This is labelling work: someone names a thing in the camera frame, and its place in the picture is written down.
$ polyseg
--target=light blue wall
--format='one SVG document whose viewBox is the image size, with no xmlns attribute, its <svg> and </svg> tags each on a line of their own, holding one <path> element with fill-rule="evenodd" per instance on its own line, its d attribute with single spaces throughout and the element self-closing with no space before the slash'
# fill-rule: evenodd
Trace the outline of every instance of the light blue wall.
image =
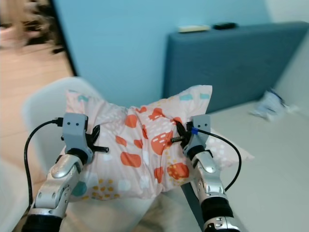
<svg viewBox="0 0 309 232">
<path fill-rule="evenodd" d="M 269 21 L 263 0 L 55 0 L 77 72 L 110 102 L 160 99 L 167 35 L 180 25 Z"/>
</svg>

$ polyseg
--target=blue upholstered headboard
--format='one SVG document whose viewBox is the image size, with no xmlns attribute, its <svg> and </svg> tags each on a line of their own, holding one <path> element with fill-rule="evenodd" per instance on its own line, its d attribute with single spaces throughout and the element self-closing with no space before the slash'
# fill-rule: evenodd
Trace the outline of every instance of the blue upholstered headboard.
<svg viewBox="0 0 309 232">
<path fill-rule="evenodd" d="M 306 35 L 305 22 L 169 36 L 164 98 L 212 85 L 207 113 L 253 101 L 274 87 Z"/>
</svg>

